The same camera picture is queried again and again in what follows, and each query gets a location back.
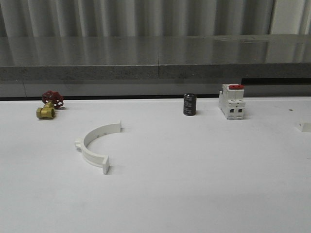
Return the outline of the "grey stone counter ledge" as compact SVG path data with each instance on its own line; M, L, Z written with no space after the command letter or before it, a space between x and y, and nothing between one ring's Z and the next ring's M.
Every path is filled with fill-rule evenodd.
M214 97L224 83L247 97L308 96L308 35L2 37L0 96Z

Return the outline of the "white circuit breaker red switch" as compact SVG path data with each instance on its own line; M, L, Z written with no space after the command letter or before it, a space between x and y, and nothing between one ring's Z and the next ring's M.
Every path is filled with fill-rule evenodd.
M244 119L244 86L241 84L223 84L219 92L219 108L226 119Z

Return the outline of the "white half pipe clamp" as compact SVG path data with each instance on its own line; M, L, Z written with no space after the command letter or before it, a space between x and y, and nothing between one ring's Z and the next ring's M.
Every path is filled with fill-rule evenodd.
M121 121L118 123L100 126L90 131L84 138L76 139L74 144L75 147L81 151L82 156L86 162L93 166L101 167L103 169L103 174L108 174L110 168L109 156L92 152L87 147L92 141L99 137L120 132Z

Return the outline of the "small white plastic block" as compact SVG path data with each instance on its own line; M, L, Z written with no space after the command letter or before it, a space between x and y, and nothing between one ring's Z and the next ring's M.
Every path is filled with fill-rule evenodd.
M296 128L303 132L303 133L310 133L311 132L311 122L298 122Z

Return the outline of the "brass valve red handwheel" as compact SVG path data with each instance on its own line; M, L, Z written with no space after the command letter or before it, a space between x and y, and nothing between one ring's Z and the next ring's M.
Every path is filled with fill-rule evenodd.
M55 117L55 109L59 109L64 105L64 97L56 91L47 91L42 95L44 106L37 108L36 116L38 119L53 119Z

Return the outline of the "black cylindrical capacitor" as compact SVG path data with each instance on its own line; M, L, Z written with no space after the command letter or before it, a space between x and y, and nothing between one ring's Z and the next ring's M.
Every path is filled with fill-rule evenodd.
M194 116L196 114L197 96L193 93L184 94L183 114Z

